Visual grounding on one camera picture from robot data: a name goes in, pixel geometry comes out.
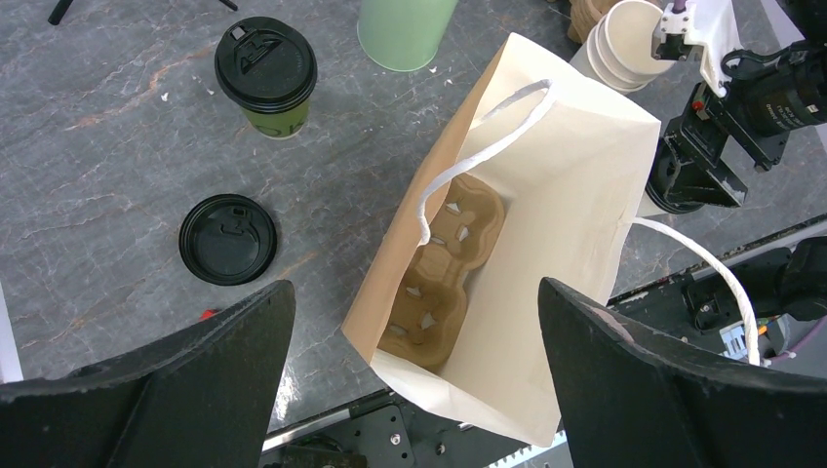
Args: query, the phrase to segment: black plastic lid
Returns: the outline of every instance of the black plastic lid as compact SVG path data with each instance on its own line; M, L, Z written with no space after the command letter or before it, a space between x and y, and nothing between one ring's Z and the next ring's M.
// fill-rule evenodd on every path
M189 271L219 286L243 285L260 276L276 247L270 215L241 195L216 195L199 203L184 219L178 236Z
M224 32L216 49L221 89L253 112L286 112L304 102L316 87L316 57L298 31L273 18L238 21Z

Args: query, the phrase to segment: table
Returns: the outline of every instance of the table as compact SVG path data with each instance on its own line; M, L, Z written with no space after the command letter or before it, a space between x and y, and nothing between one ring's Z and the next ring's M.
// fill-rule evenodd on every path
M289 361L275 430L373 392L382 382L338 327L414 171L511 31L563 58L569 5L460 2L440 53L414 73L385 71L361 51L358 2L81 0L58 27L53 5L0 5L0 282L26 377L68 371L195 323L277 278L296 286ZM735 2L744 42L776 44L758 9ZM319 61L305 129L277 142L252 130L218 88L213 51L247 16L296 27ZM679 63L631 98L660 119L680 112L696 64ZM764 175L728 148L751 189L747 206L666 221L715 253L827 211L827 158L797 132ZM209 285L177 252L187 212L217 193L249 196L275 215L281 246L241 287ZM634 228L617 290L696 258Z

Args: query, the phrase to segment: purple cable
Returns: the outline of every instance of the purple cable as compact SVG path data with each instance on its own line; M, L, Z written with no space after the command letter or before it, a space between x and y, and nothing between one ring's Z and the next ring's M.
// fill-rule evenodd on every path
M827 317L820 318L818 322L815 324L815 326L812 327L812 329L804 335L801 341L796 343L796 345L792 348L782 352L779 356L769 358L769 361L771 363L777 363L779 361L790 359L792 355L798 353L802 348L804 348L807 345L807 343L810 342L818 334L818 332L824 328L825 324L827 324Z
M672 4L672 13L683 13L687 10L687 0L675 0Z

